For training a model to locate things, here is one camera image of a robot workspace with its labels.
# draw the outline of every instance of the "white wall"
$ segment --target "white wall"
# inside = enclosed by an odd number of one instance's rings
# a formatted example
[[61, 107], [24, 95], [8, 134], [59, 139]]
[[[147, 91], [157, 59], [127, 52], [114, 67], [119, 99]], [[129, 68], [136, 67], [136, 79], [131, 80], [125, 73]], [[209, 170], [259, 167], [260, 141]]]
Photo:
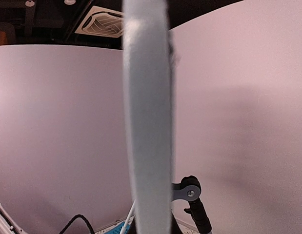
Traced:
[[[0, 46], [0, 199], [26, 231], [126, 216], [122, 102], [121, 51]], [[71, 230], [88, 233], [82, 221]]]
[[173, 33], [176, 181], [199, 178], [216, 234], [302, 233], [302, 0], [246, 0]]

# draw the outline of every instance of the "black cable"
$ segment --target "black cable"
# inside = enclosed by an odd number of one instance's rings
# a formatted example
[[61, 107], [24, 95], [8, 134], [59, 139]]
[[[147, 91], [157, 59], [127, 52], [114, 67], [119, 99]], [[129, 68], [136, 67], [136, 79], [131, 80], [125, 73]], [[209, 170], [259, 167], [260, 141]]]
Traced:
[[88, 227], [88, 229], [89, 229], [89, 231], [90, 231], [90, 234], [95, 234], [95, 233], [94, 233], [94, 230], [93, 230], [93, 228], [92, 228], [92, 226], [91, 226], [91, 224], [90, 224], [89, 221], [88, 221], [88, 219], [86, 219], [86, 217], [83, 216], [83, 215], [81, 215], [81, 214], [75, 215], [75, 216], [71, 219], [71, 221], [69, 221], [68, 224], [63, 228], [63, 230], [60, 231], [59, 234], [63, 234], [63, 233], [69, 228], [69, 226], [71, 226], [71, 224], [72, 224], [77, 218], [81, 218], [81, 219], [86, 223], [86, 225], [87, 225], [87, 227]]

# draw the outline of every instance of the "ceiling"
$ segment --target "ceiling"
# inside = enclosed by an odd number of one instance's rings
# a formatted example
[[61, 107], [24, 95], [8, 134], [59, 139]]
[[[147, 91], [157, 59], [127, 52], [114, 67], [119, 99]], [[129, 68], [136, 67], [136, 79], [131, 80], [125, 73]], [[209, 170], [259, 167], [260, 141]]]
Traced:
[[[122, 10], [121, 0], [77, 0], [66, 5], [63, 0], [0, 0], [0, 22], [15, 29], [11, 44], [69, 44], [121, 49], [120, 38], [75, 34], [74, 31], [93, 5]], [[168, 0], [171, 28], [198, 16], [241, 0]]]

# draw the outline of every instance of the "air conditioner vent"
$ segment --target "air conditioner vent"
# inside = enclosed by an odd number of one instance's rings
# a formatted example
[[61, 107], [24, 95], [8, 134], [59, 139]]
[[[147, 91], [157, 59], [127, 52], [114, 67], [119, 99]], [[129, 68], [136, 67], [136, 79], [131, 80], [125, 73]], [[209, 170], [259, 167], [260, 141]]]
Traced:
[[123, 35], [123, 14], [122, 12], [93, 6], [75, 33], [119, 38]]

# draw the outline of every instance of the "screw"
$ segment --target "screw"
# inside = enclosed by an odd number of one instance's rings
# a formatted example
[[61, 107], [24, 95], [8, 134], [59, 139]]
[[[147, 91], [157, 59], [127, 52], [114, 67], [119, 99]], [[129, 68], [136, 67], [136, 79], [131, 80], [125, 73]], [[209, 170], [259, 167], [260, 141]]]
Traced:
[[190, 190], [187, 194], [189, 197], [193, 197], [195, 195], [195, 192], [193, 190]]

